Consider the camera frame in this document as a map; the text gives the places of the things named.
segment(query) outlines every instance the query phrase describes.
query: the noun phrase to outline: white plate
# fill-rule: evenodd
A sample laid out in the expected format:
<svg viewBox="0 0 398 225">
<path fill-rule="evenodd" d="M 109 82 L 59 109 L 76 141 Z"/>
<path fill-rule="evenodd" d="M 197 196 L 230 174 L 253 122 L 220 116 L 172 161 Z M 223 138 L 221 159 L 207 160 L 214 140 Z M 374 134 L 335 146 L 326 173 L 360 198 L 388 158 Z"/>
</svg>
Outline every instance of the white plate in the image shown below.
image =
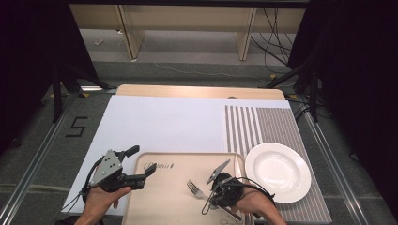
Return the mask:
<svg viewBox="0 0 398 225">
<path fill-rule="evenodd" d="M 293 203 L 302 199 L 311 186 L 307 163 L 293 149 L 275 142 L 255 146 L 246 157 L 248 178 L 257 182 L 276 203 Z"/>
</svg>

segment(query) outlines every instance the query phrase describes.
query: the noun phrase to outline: tray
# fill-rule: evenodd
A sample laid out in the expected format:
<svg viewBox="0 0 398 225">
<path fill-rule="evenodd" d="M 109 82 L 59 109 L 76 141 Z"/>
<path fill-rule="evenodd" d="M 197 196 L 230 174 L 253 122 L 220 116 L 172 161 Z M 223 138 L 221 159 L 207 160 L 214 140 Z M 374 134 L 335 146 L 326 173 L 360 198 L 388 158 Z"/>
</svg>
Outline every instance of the tray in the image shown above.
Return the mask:
<svg viewBox="0 0 398 225">
<path fill-rule="evenodd" d="M 206 184 L 213 170 L 231 159 L 224 172 L 235 176 L 235 159 L 245 176 L 244 159 L 236 153 L 143 153 L 137 158 L 134 173 L 143 173 L 151 163 L 157 170 L 146 179 L 145 188 L 130 193 L 123 225 L 128 224 L 251 224 L 249 217 L 237 222 L 221 209 L 202 215 L 206 200 L 199 200 L 188 189 L 193 183 L 209 196 L 211 183 Z"/>
</svg>

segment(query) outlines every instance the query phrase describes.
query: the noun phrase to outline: human hand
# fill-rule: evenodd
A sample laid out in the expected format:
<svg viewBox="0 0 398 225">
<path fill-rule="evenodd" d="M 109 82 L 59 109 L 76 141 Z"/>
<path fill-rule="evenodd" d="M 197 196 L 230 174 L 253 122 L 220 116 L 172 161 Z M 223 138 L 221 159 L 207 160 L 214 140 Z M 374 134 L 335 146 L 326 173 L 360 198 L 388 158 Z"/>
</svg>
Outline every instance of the human hand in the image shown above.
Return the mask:
<svg viewBox="0 0 398 225">
<path fill-rule="evenodd" d="M 250 187 L 243 188 L 242 198 L 231 207 L 233 213 L 237 210 L 246 215 L 249 213 L 261 215 L 269 224 L 286 224 L 272 201 L 262 192 Z"/>
<path fill-rule="evenodd" d="M 102 219 L 111 205 L 117 208 L 119 199 L 130 193 L 131 187 L 123 187 L 115 192 L 106 192 L 100 187 L 91 188 L 85 201 L 84 211 L 75 225 L 96 224 Z"/>
</svg>

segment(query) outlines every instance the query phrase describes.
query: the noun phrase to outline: black strap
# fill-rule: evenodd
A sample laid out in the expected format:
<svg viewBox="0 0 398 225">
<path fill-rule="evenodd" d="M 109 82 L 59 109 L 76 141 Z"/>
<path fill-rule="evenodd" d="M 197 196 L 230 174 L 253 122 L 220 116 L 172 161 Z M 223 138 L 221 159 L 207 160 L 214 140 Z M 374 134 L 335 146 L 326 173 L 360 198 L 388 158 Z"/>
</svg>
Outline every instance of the black strap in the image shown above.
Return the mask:
<svg viewBox="0 0 398 225">
<path fill-rule="evenodd" d="M 62 220 L 57 220 L 54 225 L 73 225 L 76 223 L 79 216 L 69 216 Z M 96 225 L 105 225 L 102 220 L 100 220 Z"/>
</svg>

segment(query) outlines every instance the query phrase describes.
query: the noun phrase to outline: gray striped mat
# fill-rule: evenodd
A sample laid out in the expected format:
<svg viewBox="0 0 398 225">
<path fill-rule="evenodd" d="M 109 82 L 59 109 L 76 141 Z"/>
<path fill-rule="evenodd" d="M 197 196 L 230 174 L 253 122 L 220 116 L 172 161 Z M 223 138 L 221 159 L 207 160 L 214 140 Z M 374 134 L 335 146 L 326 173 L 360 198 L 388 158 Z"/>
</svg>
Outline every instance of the gray striped mat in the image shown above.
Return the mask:
<svg viewBox="0 0 398 225">
<path fill-rule="evenodd" d="M 287 222 L 331 223 L 291 109 L 225 106 L 225 124 L 228 152 L 246 157 L 260 143 L 281 143 L 296 150 L 309 166 L 311 187 L 301 200 L 277 207 Z"/>
</svg>

